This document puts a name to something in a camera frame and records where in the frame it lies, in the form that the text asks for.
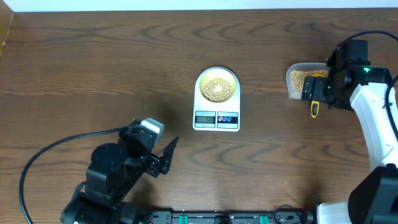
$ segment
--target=digital kitchen scale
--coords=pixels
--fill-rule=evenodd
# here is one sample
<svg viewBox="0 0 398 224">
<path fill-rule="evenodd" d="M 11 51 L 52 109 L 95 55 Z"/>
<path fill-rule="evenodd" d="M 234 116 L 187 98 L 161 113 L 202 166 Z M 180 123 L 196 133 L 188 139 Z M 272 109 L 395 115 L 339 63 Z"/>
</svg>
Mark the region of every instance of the digital kitchen scale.
<svg viewBox="0 0 398 224">
<path fill-rule="evenodd" d="M 241 85 L 229 69 L 213 67 L 198 77 L 193 103 L 193 128 L 199 131 L 239 131 Z"/>
</svg>

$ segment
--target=scale display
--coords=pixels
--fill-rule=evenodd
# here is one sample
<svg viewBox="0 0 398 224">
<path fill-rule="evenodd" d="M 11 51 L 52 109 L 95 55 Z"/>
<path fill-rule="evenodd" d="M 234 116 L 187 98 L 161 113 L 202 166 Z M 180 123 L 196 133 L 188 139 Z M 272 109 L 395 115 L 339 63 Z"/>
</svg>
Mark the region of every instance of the scale display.
<svg viewBox="0 0 398 224">
<path fill-rule="evenodd" d="M 196 111 L 195 127 L 197 128 L 216 128 L 215 111 Z"/>
<path fill-rule="evenodd" d="M 197 116 L 197 123 L 214 123 L 214 117 L 203 117 L 203 116 Z"/>
</svg>

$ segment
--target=transparent container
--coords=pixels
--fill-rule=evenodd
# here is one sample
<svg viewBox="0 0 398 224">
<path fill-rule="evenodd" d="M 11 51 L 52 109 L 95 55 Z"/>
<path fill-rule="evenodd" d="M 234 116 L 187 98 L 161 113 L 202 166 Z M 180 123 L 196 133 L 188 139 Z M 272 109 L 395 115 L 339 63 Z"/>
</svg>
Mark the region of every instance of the transparent container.
<svg viewBox="0 0 398 224">
<path fill-rule="evenodd" d="M 296 91 L 294 91 L 292 87 L 292 80 L 290 79 L 290 73 L 293 70 L 301 72 L 310 72 L 314 70 L 329 71 L 329 67 L 327 67 L 325 63 L 297 63 L 290 66 L 290 68 L 286 72 L 286 84 L 287 84 L 287 91 L 289 92 L 289 98 L 301 100 L 301 93 L 297 93 Z"/>
</svg>

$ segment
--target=yellow beans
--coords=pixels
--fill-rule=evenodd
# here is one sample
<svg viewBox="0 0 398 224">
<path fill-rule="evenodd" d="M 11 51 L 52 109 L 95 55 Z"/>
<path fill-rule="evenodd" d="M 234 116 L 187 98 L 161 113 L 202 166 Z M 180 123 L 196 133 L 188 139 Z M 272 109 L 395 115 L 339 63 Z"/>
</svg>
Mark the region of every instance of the yellow beans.
<svg viewBox="0 0 398 224">
<path fill-rule="evenodd" d="M 327 77 L 328 73 L 329 73 L 328 70 L 314 70 L 314 71 L 309 71 L 309 72 L 293 70 L 290 73 L 290 81 L 292 81 L 292 88 L 297 93 L 301 93 L 303 91 L 305 77 L 307 77 L 309 75 L 314 75 L 314 74 L 319 74 L 324 77 Z"/>
<path fill-rule="evenodd" d="M 214 78 L 203 86 L 202 95 L 207 100 L 221 103 L 231 98 L 233 89 L 228 81 L 222 78 Z"/>
</svg>

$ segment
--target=wood grain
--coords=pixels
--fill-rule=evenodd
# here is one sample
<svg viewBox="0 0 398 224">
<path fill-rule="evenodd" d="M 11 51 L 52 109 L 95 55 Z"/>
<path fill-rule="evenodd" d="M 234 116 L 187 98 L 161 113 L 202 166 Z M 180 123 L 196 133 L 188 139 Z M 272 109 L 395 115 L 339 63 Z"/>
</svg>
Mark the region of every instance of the wood grain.
<svg viewBox="0 0 398 224">
<path fill-rule="evenodd" d="M 285 73 L 323 62 L 363 30 L 398 30 L 398 9 L 17 14 L 0 63 L 0 220 L 24 223 L 23 166 L 65 136 L 152 117 L 165 124 L 154 152 L 180 136 L 172 168 L 148 175 L 126 200 L 175 210 L 271 210 L 346 200 L 369 172 L 356 115 L 287 96 Z M 369 35 L 374 65 L 398 71 L 398 45 Z M 192 129 L 193 89 L 215 65 L 241 82 L 241 129 Z M 45 153 L 25 182 L 35 223 L 58 223 L 93 149 L 111 134 Z"/>
</svg>

